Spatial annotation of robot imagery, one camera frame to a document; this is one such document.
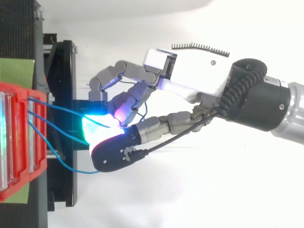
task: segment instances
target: white background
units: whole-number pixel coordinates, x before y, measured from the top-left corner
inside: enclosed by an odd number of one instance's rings
[[[121,59],[140,65],[148,49],[181,42],[222,48],[233,60],[260,59],[269,76],[304,84],[300,0],[39,2],[44,32],[78,46],[78,99],[87,99],[86,84],[103,68]],[[204,83],[199,74],[197,83]],[[116,85],[110,98],[127,88]],[[148,116],[192,109],[163,91],[151,96],[148,107]],[[79,169],[94,169],[88,152],[78,157]],[[128,168],[79,174],[78,203],[56,204],[48,223],[50,228],[302,228],[303,214],[303,146],[217,119]]]

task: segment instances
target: black panel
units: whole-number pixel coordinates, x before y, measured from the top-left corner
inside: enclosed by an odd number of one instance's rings
[[[0,58],[35,58],[34,2],[0,0]]]
[[[54,44],[56,42],[57,42],[57,34],[56,33],[43,34],[43,43],[44,44]]]

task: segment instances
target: black cylindrical joint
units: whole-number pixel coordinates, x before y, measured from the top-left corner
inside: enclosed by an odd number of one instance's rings
[[[241,71],[235,69],[238,74],[242,74]],[[281,123],[289,102],[288,86],[276,78],[266,76],[239,98],[228,115],[222,118],[268,132]]]

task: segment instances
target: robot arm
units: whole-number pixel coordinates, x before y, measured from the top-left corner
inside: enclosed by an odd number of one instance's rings
[[[148,51],[143,66],[119,61],[115,67],[101,71],[92,79],[95,83],[91,89],[95,90],[90,92],[90,100],[97,92],[100,96],[96,97],[101,99],[105,88],[125,76],[138,83],[109,102],[110,113],[123,127],[132,121],[136,109],[157,88],[199,105],[192,113],[151,117],[125,128],[124,134],[100,142],[91,154],[97,170],[115,171],[133,164],[149,152],[191,131],[199,131],[214,117],[304,143],[303,85],[286,84],[266,76],[267,67],[258,60],[232,63],[229,53],[209,46],[186,44],[172,46],[172,49]],[[197,77],[203,79],[203,85],[197,83]],[[156,148],[136,150],[134,147],[168,133],[176,136]]]

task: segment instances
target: glowing object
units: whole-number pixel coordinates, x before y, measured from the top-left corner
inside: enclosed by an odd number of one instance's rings
[[[89,151],[90,154],[92,154],[92,150],[101,142],[104,140],[110,139],[114,136],[124,134],[124,130],[119,127],[111,127],[111,128],[104,128],[104,129],[98,129],[95,132],[95,136],[92,138],[90,142]]]
[[[90,144],[90,153],[100,142],[123,134],[124,130],[119,127],[119,121],[110,114],[107,115],[86,115],[92,120],[107,125],[110,128],[99,126],[86,118],[82,118],[82,129],[85,141]]]

